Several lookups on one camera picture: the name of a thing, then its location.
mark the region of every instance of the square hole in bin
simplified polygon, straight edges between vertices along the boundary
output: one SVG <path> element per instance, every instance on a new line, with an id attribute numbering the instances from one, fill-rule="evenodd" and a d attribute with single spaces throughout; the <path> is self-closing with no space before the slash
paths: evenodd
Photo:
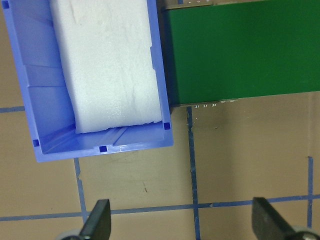
<path id="1" fill-rule="evenodd" d="M 3 9 L 9 9 L 9 2 L 8 1 L 2 1 L 2 8 Z"/>
<path id="2" fill-rule="evenodd" d="M 165 122 L 165 123 L 163 124 L 163 126 L 164 126 L 164 130 L 169 130 L 169 129 L 171 129 L 170 122 Z"/>
<path id="3" fill-rule="evenodd" d="M 35 140 L 33 140 L 32 142 L 33 142 L 33 146 L 34 146 L 34 147 L 39 147 L 39 146 L 40 146 L 38 139 L 35 139 Z"/>
<path id="4" fill-rule="evenodd" d="M 100 146 L 99 150 L 100 150 L 100 153 L 105 153 L 108 151 L 107 146 Z"/>

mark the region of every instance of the white foam sheet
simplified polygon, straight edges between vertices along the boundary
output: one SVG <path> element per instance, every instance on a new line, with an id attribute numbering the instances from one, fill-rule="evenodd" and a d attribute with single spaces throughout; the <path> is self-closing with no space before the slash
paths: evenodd
<path id="1" fill-rule="evenodd" d="M 50 0 L 76 133 L 162 120 L 147 0 Z"/>

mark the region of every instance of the blue grid line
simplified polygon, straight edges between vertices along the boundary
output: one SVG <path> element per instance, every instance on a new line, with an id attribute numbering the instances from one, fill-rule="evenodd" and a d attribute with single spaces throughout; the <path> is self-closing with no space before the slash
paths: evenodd
<path id="1" fill-rule="evenodd" d="M 198 209 L 198 187 L 197 187 L 197 172 L 196 172 L 196 159 L 195 159 L 195 142 L 194 134 L 192 132 L 193 119 L 192 119 L 192 108 L 189 106 L 186 108 L 187 112 L 187 124 L 188 124 L 188 137 L 189 137 L 189 152 L 190 152 L 190 171 L 191 171 L 191 184 L 192 184 L 192 200 L 193 205 L 193 216 L 194 216 L 194 230 L 195 239 L 200 240 L 200 220 L 199 220 L 199 209 Z"/>
<path id="2" fill-rule="evenodd" d="M 275 197 L 268 198 L 270 203 L 281 203 L 290 201 L 305 201 L 305 200 L 320 199 L 318 195 L 302 195 L 302 196 L 286 196 L 286 197 Z M 205 209 L 205 208 L 223 208 L 223 207 L 238 207 L 252 205 L 252 200 L 245 201 L 231 201 L 231 202 L 214 202 L 214 203 L 199 203 L 185 204 L 185 205 L 172 205 L 172 206 L 155 206 L 155 207 L 142 207 L 142 208 L 131 208 L 131 209 L 119 209 L 112 210 L 111 214 L 133 214 L 133 213 L 147 213 L 147 212 L 160 212 L 160 211 L 174 211 L 174 210 L 187 210 L 187 209 Z M 71 212 L 71 213 L 52 213 L 52 214 L 40 214 L 40 215 L 25 215 L 25 216 L 4 216 L 0 217 L 0 222 L 5 221 L 19 221 L 19 220 L 36 220 L 36 219 L 54 219 L 54 218 L 73 218 L 82 217 L 82 212 Z"/>
<path id="3" fill-rule="evenodd" d="M 79 192 L 79 199 L 80 199 L 80 206 L 81 206 L 81 216 L 84 224 L 87 221 L 88 213 L 87 213 L 87 207 L 86 207 L 86 201 L 85 201 L 84 188 L 82 186 L 82 181 L 79 178 L 80 172 L 81 172 L 79 158 L 74 158 L 73 161 L 74 161 L 74 168 L 75 168 L 75 175 L 76 175 L 76 183 L 78 185 L 78 192 Z"/>
<path id="4" fill-rule="evenodd" d="M 308 157 L 308 196 L 314 194 L 314 159 Z M 307 227 L 312 228 L 312 204 L 313 199 L 308 199 L 308 208 L 307 208 Z"/>
<path id="5" fill-rule="evenodd" d="M 0 107 L 0 114 L 12 113 L 12 112 L 23 112 L 25 106 L 13 106 L 13 107 Z"/>

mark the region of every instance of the green surface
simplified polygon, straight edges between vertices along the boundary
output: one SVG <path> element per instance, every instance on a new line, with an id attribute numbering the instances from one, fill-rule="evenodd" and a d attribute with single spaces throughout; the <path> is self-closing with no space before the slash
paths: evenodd
<path id="1" fill-rule="evenodd" d="M 172 105 L 320 91 L 320 0 L 168 10 Z"/>

